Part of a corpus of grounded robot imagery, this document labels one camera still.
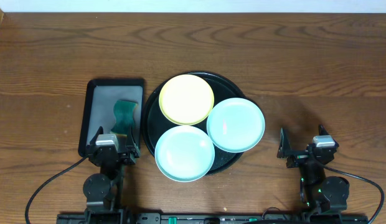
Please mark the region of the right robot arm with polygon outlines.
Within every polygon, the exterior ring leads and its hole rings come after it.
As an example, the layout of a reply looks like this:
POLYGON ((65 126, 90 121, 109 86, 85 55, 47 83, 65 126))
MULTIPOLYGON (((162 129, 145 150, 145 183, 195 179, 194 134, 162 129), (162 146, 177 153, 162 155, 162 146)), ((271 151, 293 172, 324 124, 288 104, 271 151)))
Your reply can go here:
POLYGON ((339 213, 347 209, 349 182, 338 176, 326 176, 325 166, 334 160, 339 144, 324 129, 305 150, 294 150, 289 142, 287 130, 281 129, 277 157, 286 159, 287 168, 298 168, 300 172, 299 196, 313 214, 339 213))

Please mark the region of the yellow plate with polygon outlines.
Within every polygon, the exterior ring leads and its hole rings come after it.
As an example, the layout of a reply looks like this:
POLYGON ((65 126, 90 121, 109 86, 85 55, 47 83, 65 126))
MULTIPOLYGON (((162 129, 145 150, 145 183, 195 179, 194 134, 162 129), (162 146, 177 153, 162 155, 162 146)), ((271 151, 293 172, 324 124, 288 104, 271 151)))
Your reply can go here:
POLYGON ((197 75, 175 76, 164 84, 159 94, 162 114, 178 125, 194 125, 203 121, 214 103, 211 86, 197 75))

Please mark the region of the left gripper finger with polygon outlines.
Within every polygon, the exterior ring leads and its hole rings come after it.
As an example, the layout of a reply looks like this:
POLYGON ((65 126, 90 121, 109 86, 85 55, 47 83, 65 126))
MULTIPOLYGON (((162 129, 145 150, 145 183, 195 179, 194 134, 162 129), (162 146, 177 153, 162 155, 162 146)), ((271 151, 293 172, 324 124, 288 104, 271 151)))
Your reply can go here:
POLYGON ((129 130, 128 130, 128 133, 127 133, 127 137, 126 137, 126 142, 125 142, 125 147, 128 149, 128 150, 138 150, 139 147, 137 145, 137 142, 134 138, 134 134, 133 134, 133 128, 130 127, 129 130))
POLYGON ((91 141, 89 142, 89 147, 94 147, 96 145, 96 141, 99 137, 99 135, 103 134, 103 127, 100 126, 96 132, 96 134, 94 135, 94 137, 92 137, 91 141))

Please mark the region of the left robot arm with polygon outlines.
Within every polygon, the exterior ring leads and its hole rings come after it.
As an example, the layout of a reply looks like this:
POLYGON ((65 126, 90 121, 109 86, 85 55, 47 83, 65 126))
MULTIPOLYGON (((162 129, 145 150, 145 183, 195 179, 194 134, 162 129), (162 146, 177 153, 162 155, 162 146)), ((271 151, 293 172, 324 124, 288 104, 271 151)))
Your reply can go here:
POLYGON ((89 176, 83 185, 87 210, 107 213, 121 209, 125 168, 135 165, 140 157, 133 128, 125 135, 105 134, 102 127, 98 128, 86 146, 85 155, 100 168, 99 173, 89 176))

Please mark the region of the green sponge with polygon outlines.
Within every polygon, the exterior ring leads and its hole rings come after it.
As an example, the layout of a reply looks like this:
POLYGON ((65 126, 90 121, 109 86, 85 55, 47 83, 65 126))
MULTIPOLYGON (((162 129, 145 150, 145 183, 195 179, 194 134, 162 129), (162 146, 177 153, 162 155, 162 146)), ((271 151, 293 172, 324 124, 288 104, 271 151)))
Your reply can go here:
POLYGON ((137 103, 133 101, 118 100, 113 107, 115 125, 110 132, 117 135, 127 136, 131 129, 134 129, 134 111, 137 103))

